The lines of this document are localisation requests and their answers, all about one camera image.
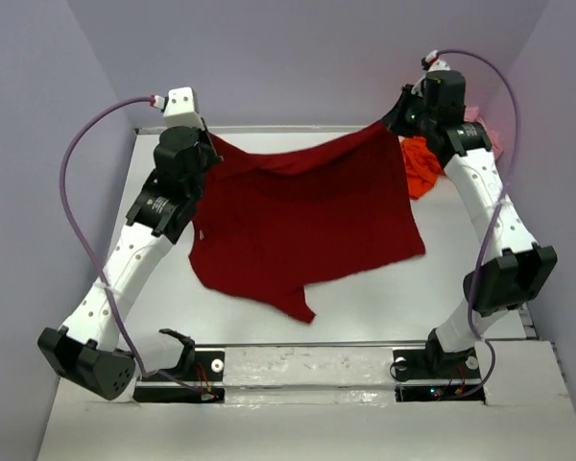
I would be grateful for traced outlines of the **dark red t shirt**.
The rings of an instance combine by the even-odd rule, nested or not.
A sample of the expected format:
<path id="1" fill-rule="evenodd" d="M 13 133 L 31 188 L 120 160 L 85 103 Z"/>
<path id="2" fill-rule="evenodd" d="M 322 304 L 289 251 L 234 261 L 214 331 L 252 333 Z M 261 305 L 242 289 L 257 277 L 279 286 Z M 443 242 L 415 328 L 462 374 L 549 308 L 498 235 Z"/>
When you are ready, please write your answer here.
<path id="1" fill-rule="evenodd" d="M 423 255 L 398 138 L 374 123 L 282 154 L 213 140 L 189 260 L 201 284 L 309 324 L 308 284 Z"/>

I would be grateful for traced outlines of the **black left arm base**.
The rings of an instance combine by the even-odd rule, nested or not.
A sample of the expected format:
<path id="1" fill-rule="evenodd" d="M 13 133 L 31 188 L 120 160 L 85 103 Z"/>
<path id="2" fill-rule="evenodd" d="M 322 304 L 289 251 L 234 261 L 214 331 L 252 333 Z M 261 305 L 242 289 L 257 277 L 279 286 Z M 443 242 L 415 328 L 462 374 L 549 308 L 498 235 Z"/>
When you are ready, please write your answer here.
<path id="1" fill-rule="evenodd" d="M 153 373 L 134 382 L 134 401 L 217 404 L 225 400 L 224 349 L 198 346 L 191 337 L 163 328 L 143 351 L 152 359 Z"/>

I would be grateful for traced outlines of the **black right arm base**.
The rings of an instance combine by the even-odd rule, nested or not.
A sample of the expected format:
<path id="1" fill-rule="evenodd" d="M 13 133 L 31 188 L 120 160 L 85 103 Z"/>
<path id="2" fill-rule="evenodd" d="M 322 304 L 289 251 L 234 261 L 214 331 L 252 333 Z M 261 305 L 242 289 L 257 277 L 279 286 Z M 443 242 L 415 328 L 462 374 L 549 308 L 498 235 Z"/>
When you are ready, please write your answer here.
<path id="1" fill-rule="evenodd" d="M 389 366 L 397 402 L 486 401 L 476 351 L 437 360 L 425 347 L 393 349 Z"/>

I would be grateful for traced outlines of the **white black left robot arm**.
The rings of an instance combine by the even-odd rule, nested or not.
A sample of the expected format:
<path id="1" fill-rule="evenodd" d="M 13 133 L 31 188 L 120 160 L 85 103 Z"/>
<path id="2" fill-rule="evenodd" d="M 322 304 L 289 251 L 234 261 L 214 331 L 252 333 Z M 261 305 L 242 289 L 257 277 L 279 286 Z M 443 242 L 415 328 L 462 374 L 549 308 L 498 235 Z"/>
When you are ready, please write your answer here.
<path id="1" fill-rule="evenodd" d="M 56 374 L 105 400 L 148 373 L 177 382 L 188 376 L 194 341 L 169 328 L 136 347 L 124 321 L 158 263 L 178 243 L 204 195 L 206 172 L 221 162 L 207 129 L 164 130 L 155 167 L 126 214 L 117 244 L 75 311 L 45 328 L 37 345 Z"/>

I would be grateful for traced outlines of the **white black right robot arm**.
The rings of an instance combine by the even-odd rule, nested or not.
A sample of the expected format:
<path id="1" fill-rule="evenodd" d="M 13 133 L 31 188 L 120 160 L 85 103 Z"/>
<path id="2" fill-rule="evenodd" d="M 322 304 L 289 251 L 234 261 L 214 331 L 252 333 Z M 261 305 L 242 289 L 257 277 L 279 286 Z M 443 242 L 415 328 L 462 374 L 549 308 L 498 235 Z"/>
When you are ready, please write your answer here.
<path id="1" fill-rule="evenodd" d="M 522 223 L 497 171 L 486 130 L 465 119 L 466 80 L 454 70 L 427 72 L 405 85 L 382 122 L 394 134 L 419 136 L 457 189 L 480 242 L 465 298 L 427 338 L 419 363 L 445 376 L 465 359 L 483 333 L 533 300 L 558 258 Z"/>

